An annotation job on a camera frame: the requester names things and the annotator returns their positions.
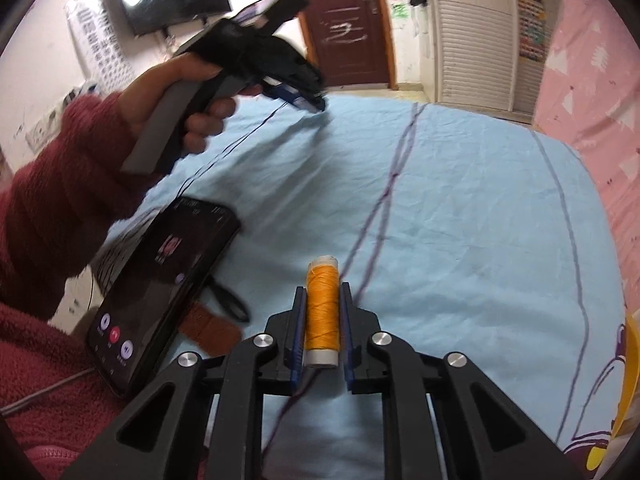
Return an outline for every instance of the fingers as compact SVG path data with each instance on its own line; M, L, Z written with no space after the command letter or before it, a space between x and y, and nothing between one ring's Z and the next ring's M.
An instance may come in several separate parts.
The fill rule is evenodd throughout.
M200 134L187 133L182 139L182 144L188 153L202 153L207 149L207 141Z
M202 137L222 133L225 123L222 119L207 114L193 114L185 122L187 131Z
M217 76L221 68L207 63L192 52L171 58L169 61L153 67L149 72L157 70L158 83L166 88L171 83L185 79L186 81L206 81Z
M262 93L262 87L260 85L248 86L244 90L240 91L240 95L246 95L249 97L256 97Z
M235 99L219 99L212 102L209 113L219 119L227 119L236 113L236 108L238 108L238 104Z

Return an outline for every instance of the phone screen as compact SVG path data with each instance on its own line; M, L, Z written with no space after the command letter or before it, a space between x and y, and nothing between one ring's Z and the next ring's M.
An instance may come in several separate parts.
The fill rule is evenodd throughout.
M194 279L204 276L196 272L204 254L210 266L212 254L217 257L237 229L228 209L189 198L173 202L151 224L87 336L103 375L117 391L127 389L165 316L197 285Z

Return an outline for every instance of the yellow object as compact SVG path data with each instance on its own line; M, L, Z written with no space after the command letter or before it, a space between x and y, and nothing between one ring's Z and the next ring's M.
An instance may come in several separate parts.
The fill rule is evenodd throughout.
M334 257L320 256L309 264L306 275L306 366L332 368L338 365L339 285L338 260Z
M638 376L640 376L640 332L635 320L629 312L626 313L626 348L625 348L625 376L622 380L622 396L618 404L618 414L613 424L611 438L615 438L620 426L625 421L631 402L634 400Z
M603 447L593 446L587 457L587 471L595 471L599 468L606 452L607 450Z

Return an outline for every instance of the orange thread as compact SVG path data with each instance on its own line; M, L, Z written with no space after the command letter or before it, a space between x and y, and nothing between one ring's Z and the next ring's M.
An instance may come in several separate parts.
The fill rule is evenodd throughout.
M325 257L309 265L306 276L306 350L340 349L338 319L338 286L336 267L326 264Z

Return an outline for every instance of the brown leather piece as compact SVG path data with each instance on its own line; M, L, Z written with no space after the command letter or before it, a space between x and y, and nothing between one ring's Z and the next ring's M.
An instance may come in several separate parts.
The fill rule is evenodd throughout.
M242 331L236 325L210 313L198 301L191 303L178 331L211 357L228 354L242 340Z

